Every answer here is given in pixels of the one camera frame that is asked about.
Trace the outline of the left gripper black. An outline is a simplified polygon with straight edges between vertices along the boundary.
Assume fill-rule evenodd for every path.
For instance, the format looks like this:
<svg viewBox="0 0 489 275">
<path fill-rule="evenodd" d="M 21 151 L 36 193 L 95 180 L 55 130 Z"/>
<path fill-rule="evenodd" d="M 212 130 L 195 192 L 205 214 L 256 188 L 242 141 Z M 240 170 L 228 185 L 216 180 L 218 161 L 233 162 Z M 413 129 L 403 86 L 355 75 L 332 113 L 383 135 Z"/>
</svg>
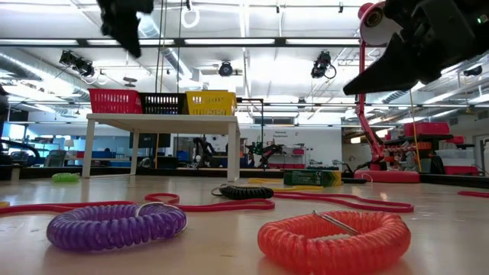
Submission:
<svg viewBox="0 0 489 275">
<path fill-rule="evenodd" d="M 104 36 L 114 39 L 123 49 L 134 58 L 141 57 L 138 25 L 140 20 L 135 17 L 138 12 L 150 14 L 154 10 L 153 0 L 97 0 L 104 20 L 125 18 L 122 25 L 116 22 L 104 21 L 101 32 Z"/>
</svg>

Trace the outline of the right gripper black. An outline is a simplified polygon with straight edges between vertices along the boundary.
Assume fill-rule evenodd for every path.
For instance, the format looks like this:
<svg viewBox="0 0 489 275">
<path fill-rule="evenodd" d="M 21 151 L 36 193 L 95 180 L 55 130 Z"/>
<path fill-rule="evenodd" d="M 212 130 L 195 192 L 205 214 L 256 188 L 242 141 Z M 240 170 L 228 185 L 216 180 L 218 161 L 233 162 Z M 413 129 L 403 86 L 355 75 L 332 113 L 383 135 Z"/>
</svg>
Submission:
<svg viewBox="0 0 489 275">
<path fill-rule="evenodd" d="M 344 94 L 411 89 L 418 82 L 429 83 L 438 79 L 445 68 L 453 65 L 460 53 L 455 32 L 460 29 L 461 12 L 456 2 L 419 1 L 412 19 L 415 23 L 415 68 L 402 38 L 394 33 L 384 54 L 345 85 Z"/>
</svg>

